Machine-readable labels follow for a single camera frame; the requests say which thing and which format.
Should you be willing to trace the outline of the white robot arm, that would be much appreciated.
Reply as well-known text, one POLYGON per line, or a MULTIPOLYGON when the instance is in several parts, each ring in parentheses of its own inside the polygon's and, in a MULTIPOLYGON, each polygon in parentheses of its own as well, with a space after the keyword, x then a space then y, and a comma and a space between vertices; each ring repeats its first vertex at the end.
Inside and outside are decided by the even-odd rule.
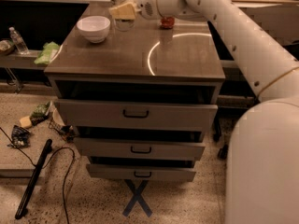
POLYGON ((127 0, 109 12, 213 24, 259 100, 230 137, 225 224, 299 224, 299 62, 231 0, 127 0))

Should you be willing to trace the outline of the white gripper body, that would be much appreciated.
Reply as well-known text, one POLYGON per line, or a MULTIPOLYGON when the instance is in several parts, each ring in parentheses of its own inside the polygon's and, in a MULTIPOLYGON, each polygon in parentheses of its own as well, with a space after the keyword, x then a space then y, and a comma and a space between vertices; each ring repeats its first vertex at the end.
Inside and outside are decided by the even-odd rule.
POLYGON ((134 0, 141 16, 148 20, 158 20, 162 16, 158 9, 157 0, 134 0))

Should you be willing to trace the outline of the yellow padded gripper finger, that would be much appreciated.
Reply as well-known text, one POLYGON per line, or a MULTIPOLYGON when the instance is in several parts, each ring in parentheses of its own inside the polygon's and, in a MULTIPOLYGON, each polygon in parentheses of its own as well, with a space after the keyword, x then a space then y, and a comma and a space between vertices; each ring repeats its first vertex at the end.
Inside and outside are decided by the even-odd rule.
POLYGON ((109 9, 110 15, 115 20, 134 20, 136 18, 136 3, 129 1, 124 2, 109 9))

